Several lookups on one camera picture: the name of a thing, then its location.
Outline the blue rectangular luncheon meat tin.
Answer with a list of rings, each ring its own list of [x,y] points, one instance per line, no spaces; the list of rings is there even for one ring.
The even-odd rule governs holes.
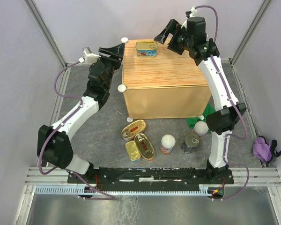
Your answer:
[[[135,45],[138,57],[155,57],[157,55],[157,42],[138,41]]]

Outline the wooden cube cabinet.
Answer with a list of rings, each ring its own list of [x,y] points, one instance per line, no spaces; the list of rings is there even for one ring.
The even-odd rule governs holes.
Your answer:
[[[172,52],[167,44],[157,45],[155,57],[140,57],[137,40],[125,45],[122,81],[132,119],[171,119],[201,116],[211,98],[208,83],[188,52]]]

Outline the oval red fish tin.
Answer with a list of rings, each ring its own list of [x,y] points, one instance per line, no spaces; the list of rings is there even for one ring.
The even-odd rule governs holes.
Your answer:
[[[121,132],[125,141],[131,141],[137,134],[144,133],[146,130],[146,123],[144,120],[136,120],[127,125]]]

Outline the dark blue round can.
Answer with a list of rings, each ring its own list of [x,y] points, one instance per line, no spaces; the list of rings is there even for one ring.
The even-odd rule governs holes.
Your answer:
[[[200,137],[196,133],[188,133],[181,143],[181,150],[190,154],[200,144]]]

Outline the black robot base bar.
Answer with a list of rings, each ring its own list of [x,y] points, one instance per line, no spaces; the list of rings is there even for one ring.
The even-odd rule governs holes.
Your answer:
[[[198,191],[199,185],[234,184],[232,171],[224,168],[219,173],[210,169],[190,168],[108,168],[94,169],[82,178],[98,184],[102,191],[153,192]]]

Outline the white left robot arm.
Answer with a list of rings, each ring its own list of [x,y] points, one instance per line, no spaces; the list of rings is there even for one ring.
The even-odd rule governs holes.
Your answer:
[[[74,154],[71,140],[78,129],[97,113],[110,96],[113,74],[121,66],[125,42],[111,48],[99,48],[94,54],[83,48],[82,57],[74,65],[89,66],[88,82],[78,103],[59,121],[43,125],[38,131],[37,156],[57,168],[72,171],[78,178],[89,183],[94,178],[93,164]]]

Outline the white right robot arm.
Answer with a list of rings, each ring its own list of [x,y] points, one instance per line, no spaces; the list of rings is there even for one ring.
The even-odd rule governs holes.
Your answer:
[[[215,112],[206,118],[212,133],[212,146],[205,173],[210,183],[217,183],[229,169],[229,139],[238,122],[245,124],[243,114],[246,104],[239,102],[228,83],[216,43],[212,38],[207,38],[203,17],[190,17],[183,24],[171,19],[154,41],[164,44],[168,35],[172,35],[168,49],[179,55],[188,51],[211,90]]]

